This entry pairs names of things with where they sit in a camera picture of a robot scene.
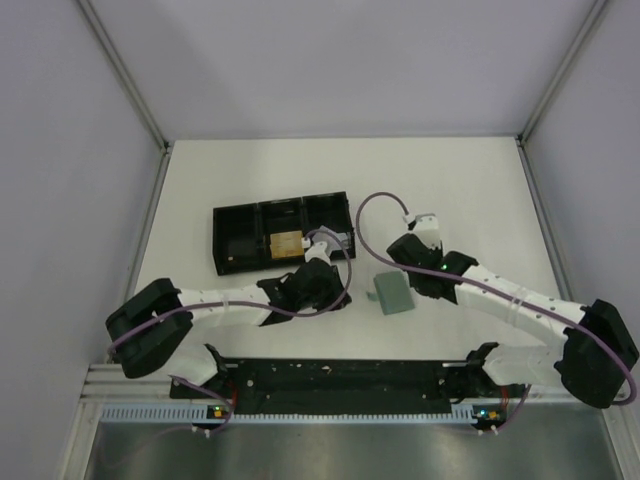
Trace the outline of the green card holder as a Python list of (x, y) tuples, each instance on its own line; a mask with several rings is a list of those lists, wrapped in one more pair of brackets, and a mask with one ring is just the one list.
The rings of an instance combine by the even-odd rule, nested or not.
[(367, 291), (369, 301), (379, 304), (384, 315), (395, 315), (415, 309), (409, 284), (400, 271), (378, 273), (373, 287)]

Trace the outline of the black three-compartment tray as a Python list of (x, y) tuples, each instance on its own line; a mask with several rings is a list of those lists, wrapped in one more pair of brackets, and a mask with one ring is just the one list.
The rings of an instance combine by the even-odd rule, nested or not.
[(213, 209), (212, 256), (220, 276), (304, 262), (302, 238), (326, 227), (341, 240), (332, 260), (355, 258), (355, 232), (344, 192)]

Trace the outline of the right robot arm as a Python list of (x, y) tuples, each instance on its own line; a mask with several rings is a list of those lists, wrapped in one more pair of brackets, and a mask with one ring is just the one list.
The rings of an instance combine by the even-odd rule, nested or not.
[(409, 268), (420, 295), (489, 314), (537, 340), (537, 346), (489, 347), (483, 361), (467, 370), (469, 388), (487, 396), (500, 386), (563, 387), (599, 409), (618, 403), (618, 393), (639, 359), (639, 351), (618, 309), (597, 299), (569, 302), (521, 287), (461, 252), (430, 248), (405, 234), (386, 250)]

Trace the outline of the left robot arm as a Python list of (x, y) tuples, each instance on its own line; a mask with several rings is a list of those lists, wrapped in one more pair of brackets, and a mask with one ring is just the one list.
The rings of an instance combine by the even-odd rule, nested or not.
[(160, 278), (107, 318), (109, 352), (128, 379), (161, 373), (216, 396), (227, 382), (213, 345), (216, 329), (267, 327), (341, 310), (351, 303), (351, 262), (346, 273), (342, 278), (336, 265), (313, 258), (294, 272), (238, 289), (189, 290)]

